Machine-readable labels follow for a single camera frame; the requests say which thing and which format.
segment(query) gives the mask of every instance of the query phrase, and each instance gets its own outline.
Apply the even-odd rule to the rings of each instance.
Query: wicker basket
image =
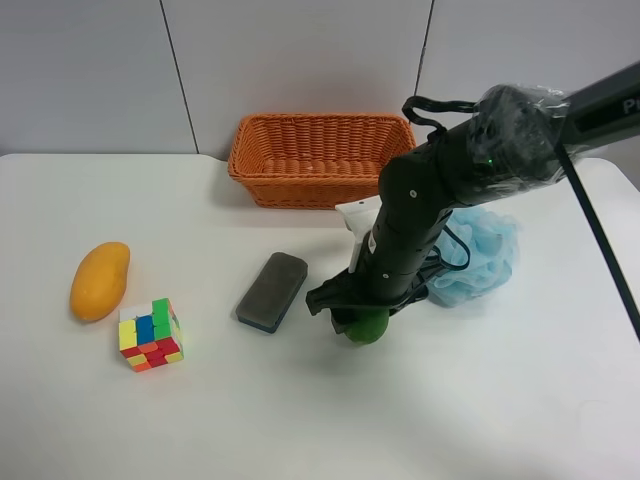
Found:
[[[262,207],[334,208],[377,195],[382,167],[414,147],[395,115],[251,115],[236,133],[229,175]]]

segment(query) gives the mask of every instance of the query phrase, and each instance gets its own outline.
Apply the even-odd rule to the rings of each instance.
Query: mango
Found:
[[[95,322],[118,306],[127,289],[131,254],[120,242],[107,242],[91,250],[80,262],[71,285],[69,305],[83,322]]]

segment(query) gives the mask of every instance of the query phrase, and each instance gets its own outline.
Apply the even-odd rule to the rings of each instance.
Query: green fruit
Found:
[[[344,334],[358,345],[369,345],[378,340],[389,325],[389,310],[358,310],[355,323],[350,324]]]

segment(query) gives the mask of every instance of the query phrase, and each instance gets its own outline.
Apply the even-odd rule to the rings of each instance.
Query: white table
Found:
[[[640,298],[640,194],[579,171]],[[569,185],[489,207],[522,224],[511,282],[357,349],[304,304],[349,261],[336,212],[260,209],[206,156],[3,157],[0,478],[639,478],[640,346]],[[110,240],[132,252],[121,305],[170,297],[185,361],[135,374],[115,313],[72,319]],[[278,250],[309,277],[269,336],[232,312]]]

